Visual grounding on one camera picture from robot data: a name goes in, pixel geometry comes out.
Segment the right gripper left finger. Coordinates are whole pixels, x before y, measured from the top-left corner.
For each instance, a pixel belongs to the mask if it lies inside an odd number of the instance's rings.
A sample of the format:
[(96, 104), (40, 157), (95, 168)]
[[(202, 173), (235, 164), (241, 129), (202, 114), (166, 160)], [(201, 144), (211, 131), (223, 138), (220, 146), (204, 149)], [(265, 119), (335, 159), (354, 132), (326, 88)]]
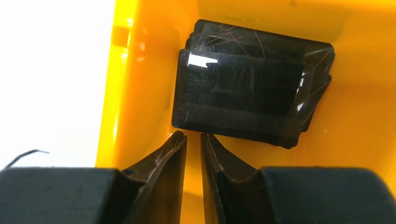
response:
[(177, 224), (187, 137), (115, 168), (6, 168), (0, 173), (3, 224)]

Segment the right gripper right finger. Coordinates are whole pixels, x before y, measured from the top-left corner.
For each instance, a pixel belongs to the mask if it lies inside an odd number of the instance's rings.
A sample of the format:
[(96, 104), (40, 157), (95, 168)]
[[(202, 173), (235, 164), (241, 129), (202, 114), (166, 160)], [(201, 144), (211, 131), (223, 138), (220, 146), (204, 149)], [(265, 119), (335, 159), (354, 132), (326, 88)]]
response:
[(203, 133), (201, 162), (207, 224), (393, 224), (396, 201), (364, 168), (255, 169)]

